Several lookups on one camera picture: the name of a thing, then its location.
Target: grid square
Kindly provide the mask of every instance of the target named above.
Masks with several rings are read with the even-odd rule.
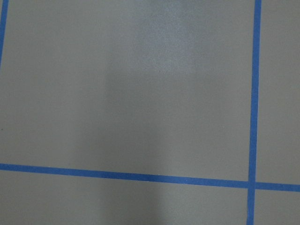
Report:
[[[246,222],[247,191],[4,172],[1,224],[231,224]]]
[[[247,180],[253,8],[10,2],[2,160]]]
[[[257,190],[255,225],[299,224],[299,204],[299,193]]]
[[[262,1],[257,180],[300,184],[300,2]]]

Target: blue tape line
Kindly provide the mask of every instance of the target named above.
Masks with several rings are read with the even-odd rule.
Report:
[[[247,225],[254,224],[261,8],[262,1],[255,0],[252,53],[252,89],[249,143],[249,187],[247,196]]]
[[[3,0],[2,2],[2,11],[1,11],[1,21],[0,21],[0,68],[2,61],[2,51],[3,51],[3,43],[5,36],[5,26],[6,26],[6,18],[8,15],[8,0]]]
[[[297,184],[275,184],[275,183],[257,182],[255,188],[259,190],[300,192],[300,185]]]
[[[65,168],[55,168],[55,167],[30,166],[30,165],[14,165],[14,164],[0,164],[0,170],[28,172],[28,173],[47,173],[47,174],[80,176],[80,177],[108,178],[108,179],[119,179],[119,180],[139,180],[139,181],[151,181],[151,182],[172,183],[172,184],[190,184],[190,185],[204,185],[204,186],[228,187],[228,188],[248,188],[247,181],[238,181],[238,180],[217,180],[217,179],[205,179],[205,178],[175,177],[175,176],[163,176],[163,175],[127,173],[127,172],[77,170],[77,169],[65,169]]]

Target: painter's tape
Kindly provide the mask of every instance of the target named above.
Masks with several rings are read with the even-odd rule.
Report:
[[[189,184],[189,185],[203,185],[203,186],[228,187],[228,188],[248,188],[247,181],[238,181],[238,180],[218,180],[218,179],[205,179],[205,178],[193,178],[193,177],[176,177],[176,176],[163,176],[163,175],[140,174],[140,173],[78,170],[78,169],[66,169],[66,168],[56,168],[56,167],[31,166],[31,165],[14,165],[14,164],[0,164],[0,170],[28,172],[28,173],[46,173],[46,174],[79,176],[79,177],[119,179],[119,180],[139,180],[139,181],[151,181],[151,182],[172,183],[172,184]]]
[[[5,36],[6,18],[8,16],[8,0],[3,0],[0,21],[0,67],[2,61],[3,43]]]
[[[254,224],[261,8],[262,1],[255,0],[252,52],[252,88],[249,144],[249,186],[247,196],[247,225]]]
[[[274,184],[257,182],[255,188],[259,190],[300,192],[300,185],[297,184]]]

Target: concrete floor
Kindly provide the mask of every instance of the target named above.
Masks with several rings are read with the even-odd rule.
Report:
[[[258,182],[300,185],[299,14],[262,0]],[[253,16],[254,0],[10,0],[0,163],[247,181]],[[242,188],[0,174],[4,225],[247,219]],[[298,225],[299,207],[257,190],[255,225]]]

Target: floor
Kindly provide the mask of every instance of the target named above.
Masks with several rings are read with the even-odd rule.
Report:
[[[300,224],[300,2],[0,2],[0,224]]]

